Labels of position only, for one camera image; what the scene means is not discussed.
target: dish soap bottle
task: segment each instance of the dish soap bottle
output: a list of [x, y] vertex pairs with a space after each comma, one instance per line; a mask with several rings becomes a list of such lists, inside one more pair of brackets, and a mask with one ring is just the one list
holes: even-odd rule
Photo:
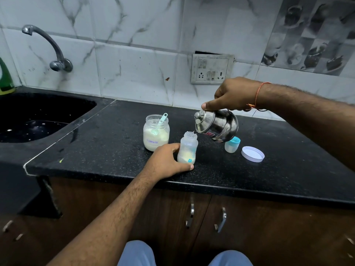
[[196, 160], [196, 149], [198, 146], [197, 134], [185, 132], [180, 141], [178, 162], [194, 164]]
[[11, 93], [15, 90], [12, 78], [5, 63], [0, 58], [0, 95]]

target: person's right arm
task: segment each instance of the person's right arm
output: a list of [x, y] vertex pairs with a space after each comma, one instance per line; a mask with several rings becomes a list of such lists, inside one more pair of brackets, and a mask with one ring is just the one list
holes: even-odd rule
[[[226, 79], [215, 93], [215, 100], [204, 103], [204, 110], [245, 110], [255, 104], [262, 82], [242, 77]], [[290, 123], [331, 155], [355, 171], [355, 107], [295, 88], [264, 84], [258, 93], [257, 109], [267, 109]]]

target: blue pants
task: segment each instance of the blue pants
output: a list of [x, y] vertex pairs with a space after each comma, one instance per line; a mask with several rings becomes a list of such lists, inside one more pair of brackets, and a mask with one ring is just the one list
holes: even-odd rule
[[[126, 244], [117, 266], [156, 266], [153, 250], [145, 242], [135, 240]], [[208, 266], [253, 266], [241, 252], [227, 250], [219, 253]]]

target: electrical outlet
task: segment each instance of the electrical outlet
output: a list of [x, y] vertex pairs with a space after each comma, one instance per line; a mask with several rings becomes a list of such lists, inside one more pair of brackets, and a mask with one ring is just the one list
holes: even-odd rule
[[193, 54], [191, 83], [221, 84], [230, 77], [234, 55]]

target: faucet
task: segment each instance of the faucet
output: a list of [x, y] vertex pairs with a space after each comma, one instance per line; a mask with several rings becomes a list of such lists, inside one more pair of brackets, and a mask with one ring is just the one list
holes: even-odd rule
[[50, 44], [54, 48], [55, 53], [57, 55], [57, 60], [52, 61], [49, 64], [49, 67], [52, 70], [54, 70], [54, 71], [62, 71], [63, 70], [66, 72], [71, 72], [73, 70], [73, 64], [71, 63], [71, 61], [64, 58], [63, 53], [60, 50], [57, 43], [45, 31], [43, 31], [42, 29], [40, 29], [36, 26], [33, 26], [33, 25], [25, 25], [22, 27], [22, 32], [24, 34], [29, 34], [29, 35], [32, 35], [33, 32], [38, 33], [39, 35], [42, 35], [44, 38], [46, 38], [46, 40], [48, 42], [50, 42]]

